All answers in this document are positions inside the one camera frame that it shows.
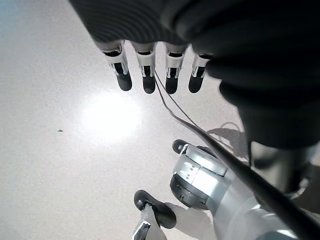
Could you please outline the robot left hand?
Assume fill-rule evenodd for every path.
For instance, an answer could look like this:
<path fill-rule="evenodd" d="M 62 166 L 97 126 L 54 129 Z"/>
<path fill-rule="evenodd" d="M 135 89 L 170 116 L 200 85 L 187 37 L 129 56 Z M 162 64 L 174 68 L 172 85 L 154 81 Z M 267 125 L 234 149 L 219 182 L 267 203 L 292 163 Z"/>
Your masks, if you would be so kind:
<path fill-rule="evenodd" d="M 251 167 L 285 194 L 300 189 L 320 141 L 317 0 L 73 0 L 98 48 L 116 40 L 190 44 L 237 107 Z"/>

